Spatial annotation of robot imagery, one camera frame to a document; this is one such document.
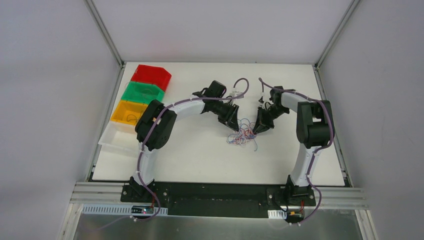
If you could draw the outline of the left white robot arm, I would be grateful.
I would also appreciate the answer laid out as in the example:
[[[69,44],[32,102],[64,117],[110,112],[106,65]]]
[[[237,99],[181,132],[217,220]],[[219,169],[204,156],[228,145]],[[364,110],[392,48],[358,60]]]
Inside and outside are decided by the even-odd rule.
[[[217,116],[219,123],[233,131],[239,130],[239,106],[234,104],[234,100],[243,98],[247,91],[233,90],[229,95],[226,92],[226,86],[214,80],[209,87],[193,92],[187,99],[169,104],[159,100],[150,102],[135,125],[138,158],[136,170],[128,182],[128,195],[143,203],[152,198],[153,189],[149,185],[155,179],[153,167],[157,152],[169,141],[177,121],[211,112]]]

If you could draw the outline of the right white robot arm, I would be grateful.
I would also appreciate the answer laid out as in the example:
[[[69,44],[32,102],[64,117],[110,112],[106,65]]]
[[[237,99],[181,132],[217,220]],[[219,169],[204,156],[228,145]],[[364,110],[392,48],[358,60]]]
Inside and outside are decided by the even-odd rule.
[[[283,189],[272,197],[279,204],[300,205],[302,202],[314,205],[315,199],[311,178],[321,152],[328,148],[335,136],[332,125],[332,109],[328,100],[313,100],[297,94],[293,89],[282,86],[270,90],[271,105],[257,109],[254,135],[274,128],[274,120],[283,114],[295,112],[296,137],[299,151],[295,166],[288,175]]]

